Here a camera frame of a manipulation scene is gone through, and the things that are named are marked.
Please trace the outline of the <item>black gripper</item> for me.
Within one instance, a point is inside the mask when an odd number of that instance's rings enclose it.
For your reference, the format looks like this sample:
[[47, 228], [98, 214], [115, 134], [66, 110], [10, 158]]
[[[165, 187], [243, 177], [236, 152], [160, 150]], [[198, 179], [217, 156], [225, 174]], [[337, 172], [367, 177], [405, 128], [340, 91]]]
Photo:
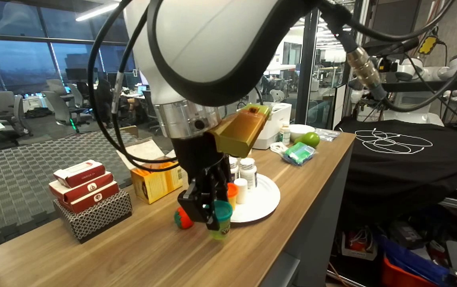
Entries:
[[228, 231], [233, 214], [228, 203], [230, 164], [217, 148], [216, 137], [205, 132], [190, 139], [174, 139], [173, 145], [190, 183], [179, 195], [179, 204], [193, 222], [208, 222], [212, 231]]

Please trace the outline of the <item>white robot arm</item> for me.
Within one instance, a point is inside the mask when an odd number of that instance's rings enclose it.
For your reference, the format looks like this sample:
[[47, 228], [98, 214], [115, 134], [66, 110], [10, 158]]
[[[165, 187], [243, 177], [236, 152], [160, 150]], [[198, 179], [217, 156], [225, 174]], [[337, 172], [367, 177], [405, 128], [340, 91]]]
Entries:
[[136, 67], [190, 187], [179, 195], [195, 222], [220, 227], [228, 153], [217, 145], [217, 110], [246, 97], [300, 18], [322, 0], [131, 0], [127, 29]]

